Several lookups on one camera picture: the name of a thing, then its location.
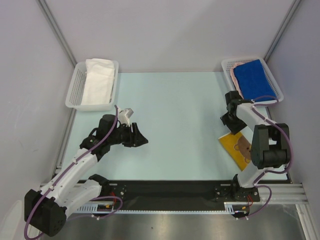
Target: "robotic arm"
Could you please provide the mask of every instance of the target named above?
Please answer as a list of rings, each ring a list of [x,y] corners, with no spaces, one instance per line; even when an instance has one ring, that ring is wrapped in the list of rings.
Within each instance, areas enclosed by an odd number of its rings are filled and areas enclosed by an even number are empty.
[[[253,131],[251,144],[251,162],[233,178],[233,192],[249,191],[268,171],[288,164],[291,159],[288,142],[276,126],[289,137],[289,127],[285,123],[276,123],[270,119],[266,122],[258,116],[254,103],[242,99],[238,91],[225,95],[227,113],[221,117],[233,134],[248,126]]]
[[[32,209],[49,189],[51,191],[41,201],[34,212],[30,224],[50,237],[56,235],[66,223],[67,218],[83,204],[98,196],[109,196],[111,187],[109,181],[100,176],[93,175],[81,186],[74,189],[74,185],[81,176],[92,166],[97,164],[101,158],[110,151],[110,147],[123,144],[125,147],[139,147],[147,144],[148,140],[140,133],[136,123],[130,124],[130,116],[133,111],[130,108],[120,110],[118,121],[120,125],[115,127],[109,137],[90,153],[78,157],[96,146],[106,134],[112,129],[115,115],[106,114],[100,119],[99,126],[94,128],[88,137],[80,144],[72,163],[67,167],[68,172],[61,171],[40,191],[30,190],[24,197],[24,220],[28,218]]]

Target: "brown bear print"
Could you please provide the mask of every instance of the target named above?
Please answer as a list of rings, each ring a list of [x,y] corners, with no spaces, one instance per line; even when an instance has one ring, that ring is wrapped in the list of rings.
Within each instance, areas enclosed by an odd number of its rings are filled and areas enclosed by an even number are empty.
[[[241,136],[238,139],[236,145],[234,145],[234,149],[239,151],[241,155],[244,157],[244,161],[248,164],[251,161],[251,144],[245,138],[245,136]]]

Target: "yellow towel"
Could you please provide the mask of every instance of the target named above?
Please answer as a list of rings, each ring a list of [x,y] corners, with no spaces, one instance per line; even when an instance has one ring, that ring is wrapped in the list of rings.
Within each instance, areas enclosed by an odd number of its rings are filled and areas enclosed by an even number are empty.
[[[228,133],[219,138],[219,142],[224,149],[230,154],[238,167],[243,171],[251,161],[251,144],[238,132],[236,135]]]

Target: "pink cloth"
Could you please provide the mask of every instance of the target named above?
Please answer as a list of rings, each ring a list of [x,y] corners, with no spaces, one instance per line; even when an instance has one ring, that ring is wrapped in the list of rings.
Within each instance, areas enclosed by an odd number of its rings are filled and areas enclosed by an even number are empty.
[[[242,95],[241,89],[240,89],[240,87],[239,87],[238,80],[237,80],[237,78],[236,78],[236,76],[235,76],[235,73],[234,73],[234,69],[235,69],[236,67],[242,65],[242,64],[244,64],[244,63],[243,63],[243,62],[237,62],[237,63],[235,63],[235,64],[230,68],[230,76],[231,76],[232,82],[233,82],[233,84],[234,84],[234,86],[235,86],[235,89],[239,92],[240,96],[241,96],[242,98],[244,98],[244,96]]]

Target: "blue towel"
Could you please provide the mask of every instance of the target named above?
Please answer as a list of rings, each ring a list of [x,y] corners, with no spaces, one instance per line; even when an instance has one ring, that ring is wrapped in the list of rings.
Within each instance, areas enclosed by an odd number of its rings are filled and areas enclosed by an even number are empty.
[[[233,72],[244,99],[255,99],[264,95],[277,97],[268,83],[259,59],[237,66]],[[263,97],[257,100],[257,102],[270,100],[274,99],[271,97]]]

